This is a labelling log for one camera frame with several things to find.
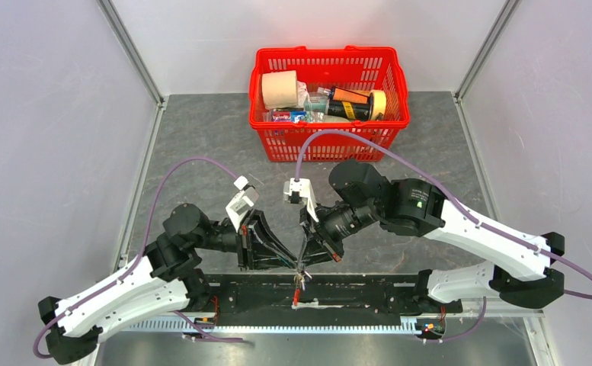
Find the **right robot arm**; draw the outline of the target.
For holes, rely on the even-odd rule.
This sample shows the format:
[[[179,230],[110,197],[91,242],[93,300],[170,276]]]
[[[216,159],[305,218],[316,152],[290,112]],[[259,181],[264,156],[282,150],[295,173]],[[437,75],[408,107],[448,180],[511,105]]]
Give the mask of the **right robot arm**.
[[[412,291],[423,312],[465,298],[498,297],[514,306],[542,309],[565,292],[565,276],[552,267],[565,239],[551,232],[531,236],[451,201],[437,186],[417,178],[388,180],[370,164],[348,160],[336,165],[328,182],[339,201],[315,201],[312,184],[290,179],[286,201],[301,206],[306,235],[299,264],[339,262],[348,236],[378,223],[397,236],[420,237],[456,246],[482,262],[442,271],[423,270]]]

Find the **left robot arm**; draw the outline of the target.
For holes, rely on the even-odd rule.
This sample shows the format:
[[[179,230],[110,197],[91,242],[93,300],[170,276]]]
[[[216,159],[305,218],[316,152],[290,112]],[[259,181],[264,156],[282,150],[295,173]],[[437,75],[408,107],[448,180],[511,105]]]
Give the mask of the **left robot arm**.
[[[66,299],[38,303],[47,358],[70,364],[90,355],[115,332],[148,317],[175,310],[202,311],[213,291],[198,267],[198,250],[236,254],[248,270],[295,268],[296,256],[272,233],[264,213],[252,209],[239,225],[210,220],[194,204],[177,206],[164,231],[119,271]]]

